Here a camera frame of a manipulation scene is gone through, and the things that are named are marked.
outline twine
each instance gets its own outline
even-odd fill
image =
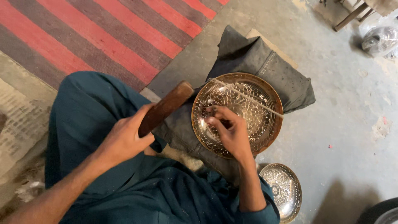
[[[246,96],[245,94],[239,92],[238,90],[236,90],[235,88],[233,88],[233,87],[230,86],[229,84],[223,83],[223,82],[221,82],[221,81],[219,81],[219,80],[217,80],[217,79],[210,79],[210,81],[215,81],[216,83],[221,84],[221,85],[227,87],[229,90],[232,90],[232,91],[238,93],[238,94],[241,95],[242,97],[244,97],[244,98],[246,98],[246,99],[252,101],[253,103],[257,104],[258,106],[261,106],[262,108],[264,108],[264,109],[266,109],[266,110],[272,112],[272,113],[275,114],[276,116],[278,116],[278,117],[280,117],[280,118],[283,119],[283,115],[282,115],[282,114],[280,114],[280,113],[278,113],[278,112],[276,112],[276,111],[274,111],[274,110],[268,108],[267,106],[265,106],[265,105],[263,105],[263,104],[260,104],[257,100],[253,99],[253,98],[250,97],[250,96]]]

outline brass bowl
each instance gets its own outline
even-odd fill
[[[229,73],[216,78],[230,84],[236,90],[257,100],[268,108],[283,114],[281,100],[275,90],[263,79],[247,73]],[[278,136],[282,118],[253,103],[225,86],[209,81],[196,96],[192,107],[192,126],[196,137],[211,152],[234,158],[222,145],[214,127],[204,121],[210,115],[206,108],[212,105],[226,106],[246,120],[253,156],[267,149]]]
[[[289,167],[272,163],[261,170],[260,176],[270,185],[274,202],[283,224],[293,221],[300,211],[302,191],[299,179]]]

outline striped rug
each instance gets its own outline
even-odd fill
[[[58,88],[75,71],[143,89],[229,0],[0,0],[0,51]]]

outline green clothing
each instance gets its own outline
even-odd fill
[[[147,99],[121,81],[77,72],[61,83],[49,124],[46,187],[53,186],[94,152],[121,118]],[[151,145],[161,151],[160,138]],[[279,223],[269,185],[261,179],[267,207],[240,212],[238,188],[218,173],[194,173],[171,159],[143,153],[98,177],[61,223]]]

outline sleeve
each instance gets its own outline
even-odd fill
[[[239,224],[254,224],[254,223],[264,223],[264,224],[279,224],[281,217],[279,215],[278,208],[273,201],[273,195],[271,187],[260,177],[261,189],[263,190],[264,198],[267,206],[257,212],[236,212],[235,223]]]

